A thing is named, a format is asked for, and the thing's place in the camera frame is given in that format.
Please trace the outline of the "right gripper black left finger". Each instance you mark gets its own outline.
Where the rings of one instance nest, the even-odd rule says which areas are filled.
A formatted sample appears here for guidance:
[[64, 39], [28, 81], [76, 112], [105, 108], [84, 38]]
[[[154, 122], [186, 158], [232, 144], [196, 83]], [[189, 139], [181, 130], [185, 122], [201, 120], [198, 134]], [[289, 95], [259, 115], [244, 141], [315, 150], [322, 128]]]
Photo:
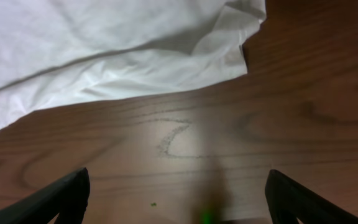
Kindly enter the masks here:
[[88, 170], [80, 168], [0, 210], [0, 224], [81, 224], [90, 196]]

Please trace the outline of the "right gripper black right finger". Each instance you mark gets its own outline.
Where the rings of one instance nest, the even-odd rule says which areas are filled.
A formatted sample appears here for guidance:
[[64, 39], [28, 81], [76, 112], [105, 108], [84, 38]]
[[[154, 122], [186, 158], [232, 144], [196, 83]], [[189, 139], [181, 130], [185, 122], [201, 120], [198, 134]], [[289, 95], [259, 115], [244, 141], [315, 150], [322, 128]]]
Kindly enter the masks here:
[[278, 170], [270, 170], [265, 197], [274, 224], [358, 224], [358, 217]]

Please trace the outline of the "white t-shirt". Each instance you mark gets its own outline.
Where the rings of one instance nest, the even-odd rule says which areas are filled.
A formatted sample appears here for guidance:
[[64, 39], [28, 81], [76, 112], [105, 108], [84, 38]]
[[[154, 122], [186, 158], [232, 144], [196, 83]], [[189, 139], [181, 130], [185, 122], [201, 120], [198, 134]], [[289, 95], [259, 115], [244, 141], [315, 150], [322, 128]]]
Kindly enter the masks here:
[[37, 110], [237, 78], [266, 16], [264, 0], [0, 0], [0, 130]]

